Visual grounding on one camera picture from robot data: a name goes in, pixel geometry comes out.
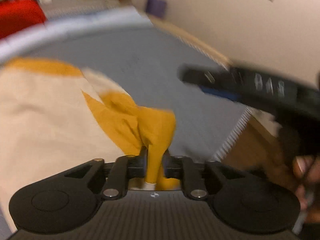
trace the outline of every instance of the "yellow cloth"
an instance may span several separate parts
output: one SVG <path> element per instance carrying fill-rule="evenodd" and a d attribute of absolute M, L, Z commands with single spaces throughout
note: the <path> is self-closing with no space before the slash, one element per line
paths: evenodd
<path fill-rule="evenodd" d="M 61 76 L 62 79 L 65 76 L 84 78 L 78 68 L 56 60 L 17 58 L 8 62 L 6 68 Z M 165 179 L 161 168 L 162 156 L 175 130 L 172 111 L 137 106 L 127 93 L 119 90 L 105 92 L 100 88 L 99 101 L 84 91 L 82 94 L 100 128 L 125 155 L 139 155 L 141 147 L 147 147 L 145 182 L 157 183 L 157 189 L 163 190 L 179 185 L 176 179 Z"/>

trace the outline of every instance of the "finger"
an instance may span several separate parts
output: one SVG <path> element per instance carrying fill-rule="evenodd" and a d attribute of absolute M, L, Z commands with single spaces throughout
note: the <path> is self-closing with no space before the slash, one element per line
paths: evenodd
<path fill-rule="evenodd" d="M 298 156 L 293 160 L 293 173 L 297 178 L 302 178 L 304 173 L 310 168 L 307 175 L 307 182 L 320 182 L 320 158 L 317 157 L 313 164 L 313 156 Z"/>
<path fill-rule="evenodd" d="M 295 195 L 296 197 L 298 198 L 299 202 L 300 202 L 300 209 L 302 211 L 304 210 L 307 210 L 308 208 L 308 201 L 307 199 L 305 198 L 305 194 L 306 194 L 306 191 L 305 191 L 305 188 L 303 185 L 300 185 L 296 192 L 295 192 Z"/>

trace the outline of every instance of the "circular pad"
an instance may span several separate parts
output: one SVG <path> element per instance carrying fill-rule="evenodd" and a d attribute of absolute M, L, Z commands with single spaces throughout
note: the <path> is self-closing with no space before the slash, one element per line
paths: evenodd
<path fill-rule="evenodd" d="M 17 228 L 38 234 L 72 230 L 87 222 L 96 207 L 95 195 L 76 178 L 36 182 L 18 190 L 9 203 Z"/>
<path fill-rule="evenodd" d="M 300 212 L 300 203 L 289 190 L 256 178 L 228 180 L 213 207 L 230 226 L 255 234 L 288 229 Z"/>
<path fill-rule="evenodd" d="M 40 192 L 32 199 L 32 205 L 36 209 L 51 212 L 64 208 L 68 202 L 68 194 L 58 190 Z"/>

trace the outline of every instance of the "human hand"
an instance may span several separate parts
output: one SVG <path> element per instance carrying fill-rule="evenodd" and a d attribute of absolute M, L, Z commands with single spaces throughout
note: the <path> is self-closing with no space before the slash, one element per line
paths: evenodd
<path fill-rule="evenodd" d="M 298 179 L 304 178 L 304 183 L 300 184 L 295 191 L 295 195 L 300 201 L 302 211 L 308 209 L 306 223 L 320 223 L 320 189 L 316 188 L 314 203 L 308 208 L 308 200 L 305 197 L 306 186 L 320 183 L 320 158 L 313 156 L 298 156 L 293 160 L 293 173 Z"/>

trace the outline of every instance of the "metal screw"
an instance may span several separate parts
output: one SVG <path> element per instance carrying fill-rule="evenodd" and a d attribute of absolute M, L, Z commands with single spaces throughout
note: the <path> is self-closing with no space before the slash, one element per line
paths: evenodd
<path fill-rule="evenodd" d="M 119 195 L 119 191 L 117 191 L 116 189 L 114 188 L 108 188 L 106 189 L 103 194 L 106 196 L 106 197 L 116 197 Z"/>
<path fill-rule="evenodd" d="M 201 197 L 205 197 L 206 195 L 207 195 L 207 192 L 205 192 L 202 189 L 195 189 L 191 191 L 191 196 L 193 197 L 201 198 Z"/>

